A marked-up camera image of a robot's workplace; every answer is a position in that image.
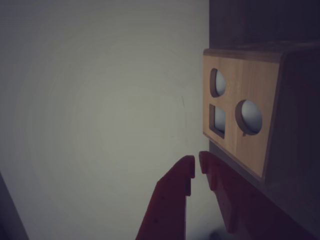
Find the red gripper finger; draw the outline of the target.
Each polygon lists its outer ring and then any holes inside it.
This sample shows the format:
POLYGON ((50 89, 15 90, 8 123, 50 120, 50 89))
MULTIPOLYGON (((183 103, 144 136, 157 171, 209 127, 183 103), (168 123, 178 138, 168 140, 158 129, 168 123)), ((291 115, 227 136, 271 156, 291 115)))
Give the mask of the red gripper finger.
POLYGON ((315 239, 216 155, 201 151, 199 162, 216 195, 226 231, 236 240, 315 239))
POLYGON ((186 200, 195 177, 195 157, 186 155, 157 181, 137 240, 184 240, 186 200))

